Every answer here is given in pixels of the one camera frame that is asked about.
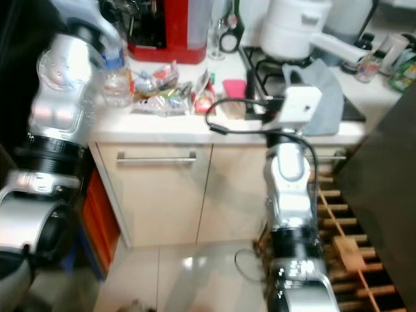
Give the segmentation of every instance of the cabinet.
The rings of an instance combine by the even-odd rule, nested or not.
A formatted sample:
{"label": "cabinet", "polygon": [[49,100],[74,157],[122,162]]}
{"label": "cabinet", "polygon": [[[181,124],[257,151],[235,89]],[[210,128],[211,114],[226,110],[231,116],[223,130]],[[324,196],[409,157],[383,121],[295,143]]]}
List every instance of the cabinet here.
{"label": "cabinet", "polygon": [[114,260],[120,229],[96,169],[92,171],[86,191],[83,227],[103,269],[99,274],[106,276]]}
{"label": "cabinet", "polygon": [[266,148],[214,145],[198,242],[255,239],[265,220]]}
{"label": "cabinet", "polygon": [[211,146],[98,144],[132,247],[195,243]]}

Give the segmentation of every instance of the drawer handle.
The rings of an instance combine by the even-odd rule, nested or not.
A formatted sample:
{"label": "drawer handle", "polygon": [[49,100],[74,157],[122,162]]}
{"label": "drawer handle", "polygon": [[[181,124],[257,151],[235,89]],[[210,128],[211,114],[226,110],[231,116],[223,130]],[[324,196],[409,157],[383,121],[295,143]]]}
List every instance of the drawer handle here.
{"label": "drawer handle", "polygon": [[[306,159],[309,161],[313,161],[312,156],[306,156]],[[318,156],[319,162],[326,162],[326,161],[346,161],[346,156]]]}
{"label": "drawer handle", "polygon": [[125,153],[119,151],[117,154],[117,164],[172,164],[172,163],[195,163],[196,162],[196,153],[191,151],[189,157],[179,157],[179,158],[170,158],[170,157],[161,157],[161,158],[125,158]]}

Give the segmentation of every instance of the tile floor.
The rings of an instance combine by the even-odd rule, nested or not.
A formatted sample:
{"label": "tile floor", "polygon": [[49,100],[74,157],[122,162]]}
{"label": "tile floor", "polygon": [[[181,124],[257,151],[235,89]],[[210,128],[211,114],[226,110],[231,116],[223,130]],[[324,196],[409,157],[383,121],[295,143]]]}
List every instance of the tile floor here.
{"label": "tile floor", "polygon": [[[119,242],[107,280],[101,285],[94,312],[116,312],[134,299],[158,312],[263,312],[263,285],[244,279],[234,254],[250,242],[167,246],[130,251]],[[263,278],[251,253],[237,262],[253,279]]]}
{"label": "tile floor", "polygon": [[18,311],[91,312],[98,291],[99,283],[89,268],[76,268],[71,274],[63,270],[41,270]]}

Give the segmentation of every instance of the kitchen counter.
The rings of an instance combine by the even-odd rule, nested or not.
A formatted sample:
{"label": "kitchen counter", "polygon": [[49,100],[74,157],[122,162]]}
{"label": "kitchen counter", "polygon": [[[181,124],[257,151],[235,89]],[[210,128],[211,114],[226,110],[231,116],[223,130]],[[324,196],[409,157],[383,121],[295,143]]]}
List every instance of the kitchen counter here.
{"label": "kitchen counter", "polygon": [[[133,72],[152,72],[161,63],[131,60]],[[224,79],[245,79],[246,68],[238,53],[227,55],[224,60],[206,58],[198,65],[179,64],[179,82],[196,81],[206,68],[215,74],[215,91],[224,93]],[[308,140],[317,146],[359,144],[397,102],[401,94],[384,86],[384,78],[377,75],[369,84],[357,82],[354,77],[331,68],[338,78],[344,95],[366,116],[366,123],[341,122],[339,132],[333,136],[310,136]],[[218,135],[208,130],[202,116],[175,116],[161,118],[153,115],[132,114],[128,109],[104,109],[97,112],[97,123],[92,133],[93,142],[124,143],[177,143],[177,144],[264,144],[259,135]],[[230,129],[259,129],[257,121],[228,120],[215,116],[213,121]]]}

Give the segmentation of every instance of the spice bottle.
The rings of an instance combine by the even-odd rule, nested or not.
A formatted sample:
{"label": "spice bottle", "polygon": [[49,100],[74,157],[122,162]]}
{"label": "spice bottle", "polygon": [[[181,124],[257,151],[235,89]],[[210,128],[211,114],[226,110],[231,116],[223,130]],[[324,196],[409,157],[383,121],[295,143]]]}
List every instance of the spice bottle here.
{"label": "spice bottle", "polygon": [[369,83],[382,67],[384,57],[385,52],[381,50],[368,54],[358,66],[356,79],[362,83]]}
{"label": "spice bottle", "polygon": [[[361,39],[354,43],[354,45],[362,50],[371,51],[373,39],[374,35],[366,32]],[[359,62],[343,62],[341,64],[341,70],[345,73],[349,73],[350,75],[355,75],[358,71],[358,66]]]}

